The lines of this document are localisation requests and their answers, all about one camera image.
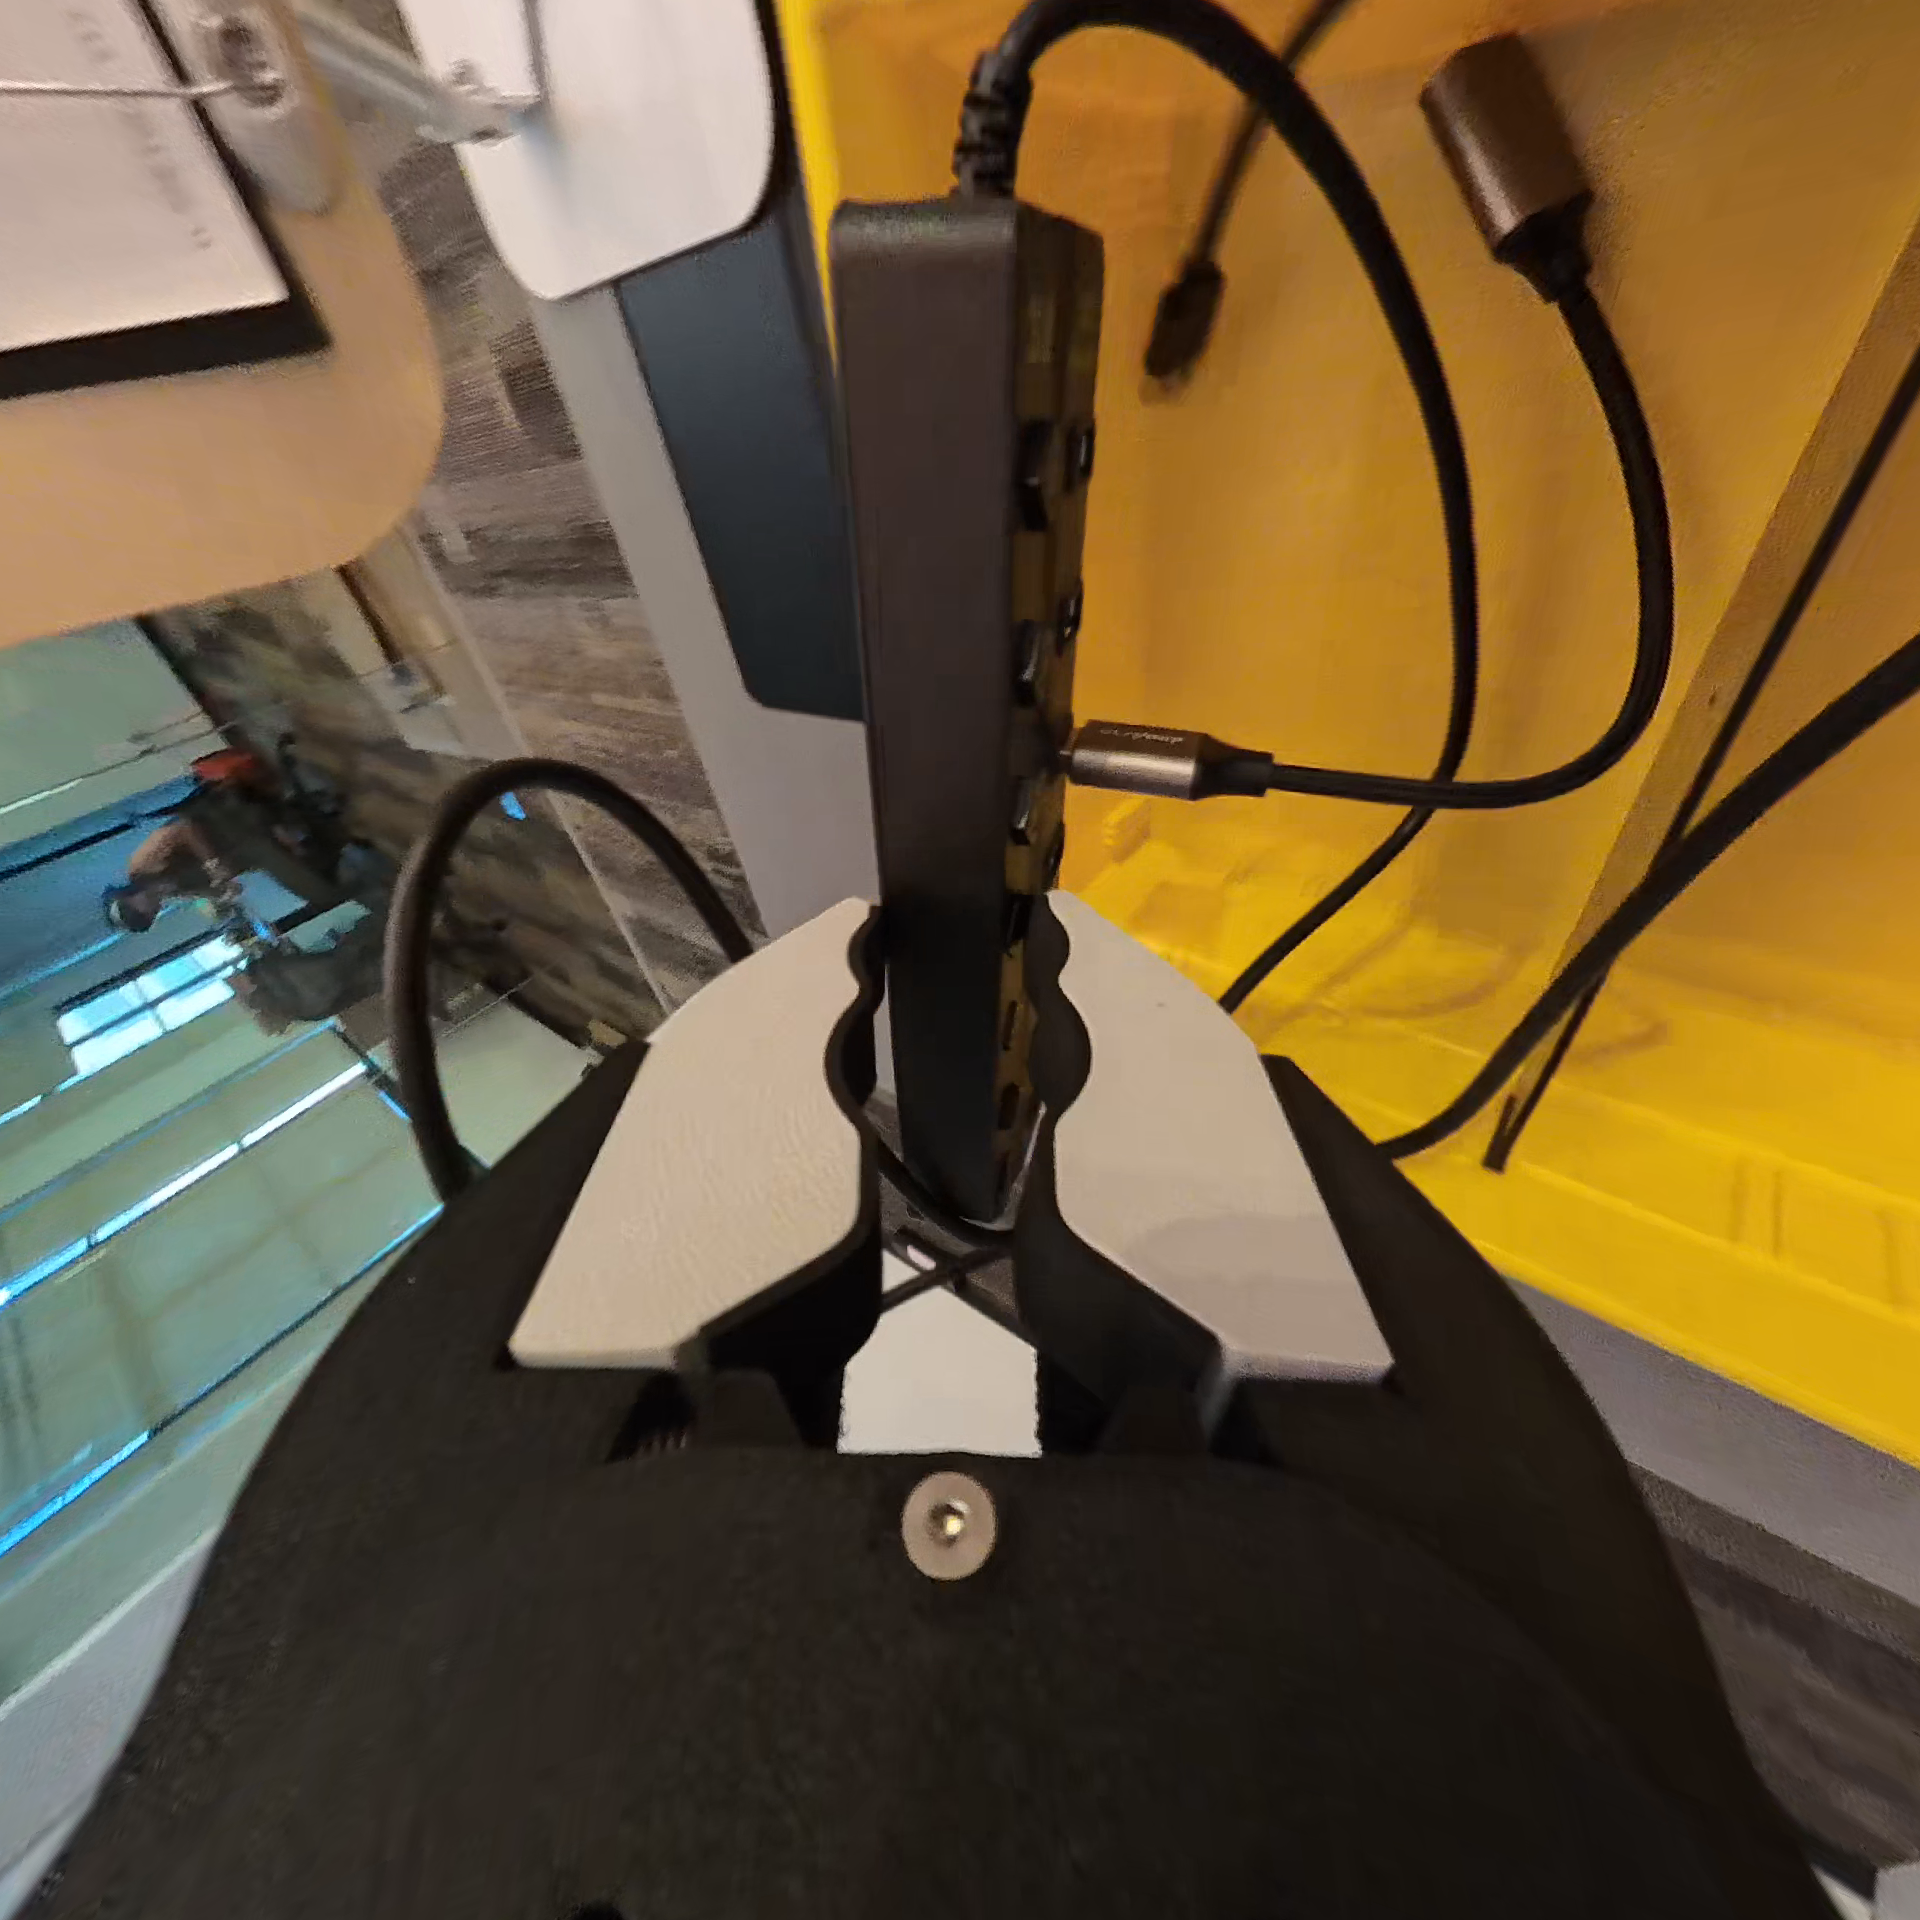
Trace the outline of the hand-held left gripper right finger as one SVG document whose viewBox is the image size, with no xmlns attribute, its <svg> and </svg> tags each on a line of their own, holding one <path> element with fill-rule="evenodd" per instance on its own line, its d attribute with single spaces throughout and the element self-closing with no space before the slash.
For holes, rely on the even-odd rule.
<svg viewBox="0 0 1920 1920">
<path fill-rule="evenodd" d="M 1257 1044 L 1066 892 L 1035 908 L 1025 983 L 1043 1449 L 1321 1454 L 1392 1416 L 1376 1307 Z"/>
</svg>

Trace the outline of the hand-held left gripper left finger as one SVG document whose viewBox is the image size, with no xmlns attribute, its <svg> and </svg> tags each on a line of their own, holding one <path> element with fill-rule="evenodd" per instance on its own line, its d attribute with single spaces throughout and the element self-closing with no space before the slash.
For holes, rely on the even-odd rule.
<svg viewBox="0 0 1920 1920">
<path fill-rule="evenodd" d="M 765 1377 L 836 1449 L 880 1318 L 880 912 L 847 899 L 645 1044 L 508 1354 L 533 1372 Z"/>
</svg>

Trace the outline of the black usb cable metal plugs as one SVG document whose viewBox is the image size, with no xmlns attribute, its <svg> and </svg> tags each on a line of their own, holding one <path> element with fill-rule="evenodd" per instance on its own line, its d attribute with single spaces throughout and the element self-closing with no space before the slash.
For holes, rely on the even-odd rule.
<svg viewBox="0 0 1920 1920">
<path fill-rule="evenodd" d="M 1673 532 L 1642 395 L 1592 288 L 1594 182 L 1546 68 L 1520 35 L 1459 48 L 1424 84 L 1423 111 L 1492 258 L 1564 322 L 1612 435 L 1640 590 L 1637 654 L 1615 722 L 1564 767 L 1496 783 L 1331 774 L 1199 732 L 1085 722 L 1068 754 L 1076 785 L 1170 800 L 1290 794 L 1409 809 L 1523 809 L 1599 783 L 1648 732 L 1673 658 Z"/>
</svg>

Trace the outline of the yellow plastic bin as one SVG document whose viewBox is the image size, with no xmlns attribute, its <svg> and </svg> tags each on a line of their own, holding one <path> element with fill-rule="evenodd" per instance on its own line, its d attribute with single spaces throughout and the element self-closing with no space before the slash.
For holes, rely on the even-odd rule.
<svg viewBox="0 0 1920 1920">
<path fill-rule="evenodd" d="M 1594 291 L 1672 511 L 1659 718 L 1546 807 L 1448 815 L 1239 1019 L 1370 1135 L 1435 1116 L 1552 976 L 1549 897 L 1676 715 L 1888 271 L 1916 234 L 1916 4 L 1355 4 L 1304 82 L 1399 240 L 1472 459 L 1479 707 L 1465 778 L 1594 745 L 1634 658 L 1626 500 L 1569 336 L 1492 260 L 1420 108 L 1457 48 L 1523 35 L 1596 184 Z M 1017 186 L 1107 240 L 1081 714 L 1204 730 L 1281 761 L 1424 778 L 1449 699 L 1443 522 L 1423 424 L 1321 193 L 1266 139 L 1233 215 L 1199 371 L 1146 335 L 1239 96 L 1127 30 L 1035 71 Z M 1880 1153 L 1648 1116 L 1529 1150 L 1490 1120 L 1413 1162 L 1520 1281 L 1916 1462 L 1916 1095 Z"/>
</svg>

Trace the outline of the long black usb hub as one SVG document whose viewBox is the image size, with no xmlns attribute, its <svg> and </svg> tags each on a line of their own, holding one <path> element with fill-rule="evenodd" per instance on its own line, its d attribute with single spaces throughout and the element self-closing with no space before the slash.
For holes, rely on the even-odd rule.
<svg viewBox="0 0 1920 1920">
<path fill-rule="evenodd" d="M 829 226 L 903 1162 L 1008 1207 L 1037 1116 L 1025 938 L 1066 852 L 1105 255 L 1019 200 Z"/>
</svg>

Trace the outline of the wooden document board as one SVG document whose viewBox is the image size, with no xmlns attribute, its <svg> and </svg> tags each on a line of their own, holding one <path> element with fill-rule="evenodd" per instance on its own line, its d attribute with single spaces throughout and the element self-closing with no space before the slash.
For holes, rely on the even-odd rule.
<svg viewBox="0 0 1920 1920">
<path fill-rule="evenodd" d="M 181 71 L 208 119 L 210 87 Z M 337 567 L 416 506 L 441 450 L 439 355 L 327 115 L 351 174 L 311 218 L 276 212 L 208 119 L 289 307 L 4 352 L 4 646 Z"/>
</svg>

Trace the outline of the white document stand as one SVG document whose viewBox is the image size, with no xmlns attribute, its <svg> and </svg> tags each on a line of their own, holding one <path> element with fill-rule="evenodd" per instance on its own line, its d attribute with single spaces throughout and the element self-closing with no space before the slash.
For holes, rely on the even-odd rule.
<svg viewBox="0 0 1920 1920">
<path fill-rule="evenodd" d="M 276 212 L 320 218 L 351 159 L 331 108 L 465 153 L 493 252 L 562 303 L 732 235 L 776 170 L 772 55 L 751 2 L 407 2 L 407 46 L 346 4 L 154 4 Z"/>
</svg>

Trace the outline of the printed instruction sheet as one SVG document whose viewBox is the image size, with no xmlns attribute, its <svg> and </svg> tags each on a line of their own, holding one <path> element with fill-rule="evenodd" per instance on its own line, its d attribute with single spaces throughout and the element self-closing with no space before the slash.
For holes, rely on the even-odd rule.
<svg viewBox="0 0 1920 1920">
<path fill-rule="evenodd" d="M 272 314 L 292 291 L 143 4 L 2 4 L 2 348 Z"/>
</svg>

